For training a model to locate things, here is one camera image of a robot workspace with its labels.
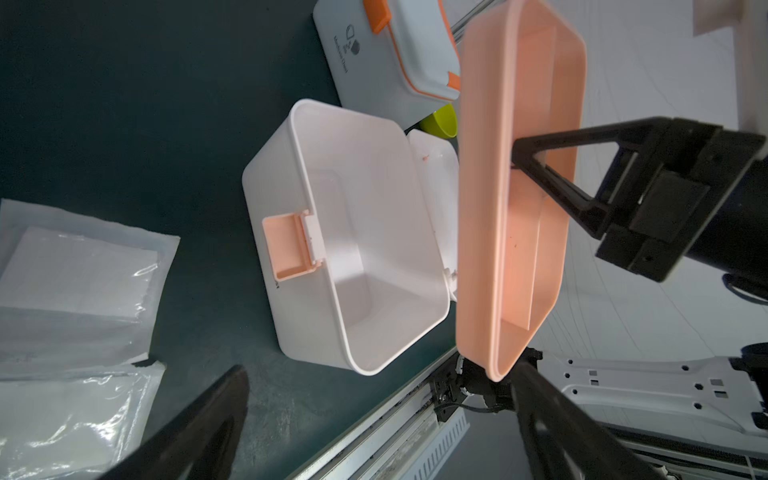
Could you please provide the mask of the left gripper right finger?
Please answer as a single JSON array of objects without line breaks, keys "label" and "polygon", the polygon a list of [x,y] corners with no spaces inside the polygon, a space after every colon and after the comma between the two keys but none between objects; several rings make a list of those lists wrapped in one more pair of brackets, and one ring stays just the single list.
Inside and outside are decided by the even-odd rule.
[{"label": "left gripper right finger", "polygon": [[660,477],[658,471],[621,445],[533,366],[517,365],[510,376],[533,478],[574,479],[574,466],[587,479]]}]

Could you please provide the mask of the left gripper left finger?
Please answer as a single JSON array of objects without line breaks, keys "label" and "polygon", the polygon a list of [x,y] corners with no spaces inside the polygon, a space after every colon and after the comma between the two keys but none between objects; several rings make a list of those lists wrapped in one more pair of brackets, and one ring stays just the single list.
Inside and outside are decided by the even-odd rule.
[{"label": "left gripper left finger", "polygon": [[103,479],[228,479],[248,413],[246,369],[235,365]]}]

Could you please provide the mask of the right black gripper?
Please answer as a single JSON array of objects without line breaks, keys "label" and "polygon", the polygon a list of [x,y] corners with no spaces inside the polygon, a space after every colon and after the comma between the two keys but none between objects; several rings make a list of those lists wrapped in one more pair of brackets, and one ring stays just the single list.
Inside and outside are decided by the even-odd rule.
[{"label": "right black gripper", "polygon": [[[597,257],[654,281],[685,257],[767,281],[767,166],[761,134],[650,117],[523,137],[511,163],[590,236]],[[578,180],[579,152],[613,155]]]}]

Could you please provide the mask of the white gauze packet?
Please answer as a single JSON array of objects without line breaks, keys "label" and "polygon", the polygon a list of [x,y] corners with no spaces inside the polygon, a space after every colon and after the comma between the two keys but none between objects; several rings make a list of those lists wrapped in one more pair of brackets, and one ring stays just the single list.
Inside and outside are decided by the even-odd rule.
[{"label": "white gauze packet", "polygon": [[1,380],[1,477],[95,479],[141,444],[166,367]]},{"label": "white gauze packet", "polygon": [[177,236],[4,199],[1,374],[144,361]]}]

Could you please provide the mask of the peach kit tray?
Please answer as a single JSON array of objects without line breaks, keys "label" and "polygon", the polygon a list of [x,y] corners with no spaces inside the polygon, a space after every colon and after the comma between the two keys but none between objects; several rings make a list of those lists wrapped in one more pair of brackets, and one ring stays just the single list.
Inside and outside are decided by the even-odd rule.
[{"label": "peach kit tray", "polygon": [[570,222],[512,147],[579,128],[586,47],[548,3],[507,1],[468,24],[461,48],[456,342],[497,382],[557,301]]}]

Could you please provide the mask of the white peach first aid kit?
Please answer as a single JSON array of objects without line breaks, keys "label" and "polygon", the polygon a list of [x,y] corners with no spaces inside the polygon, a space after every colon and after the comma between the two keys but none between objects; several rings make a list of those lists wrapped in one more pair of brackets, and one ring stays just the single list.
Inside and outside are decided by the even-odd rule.
[{"label": "white peach first aid kit", "polygon": [[458,293],[451,143],[303,99],[242,187],[281,351],[373,376],[439,325]]}]

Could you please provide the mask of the blue orange first aid kit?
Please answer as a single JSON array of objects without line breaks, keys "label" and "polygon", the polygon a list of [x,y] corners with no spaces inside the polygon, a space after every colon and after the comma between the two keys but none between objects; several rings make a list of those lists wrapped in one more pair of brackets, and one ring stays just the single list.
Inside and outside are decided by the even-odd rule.
[{"label": "blue orange first aid kit", "polygon": [[459,98],[441,1],[319,0],[312,18],[343,108],[408,129]]}]

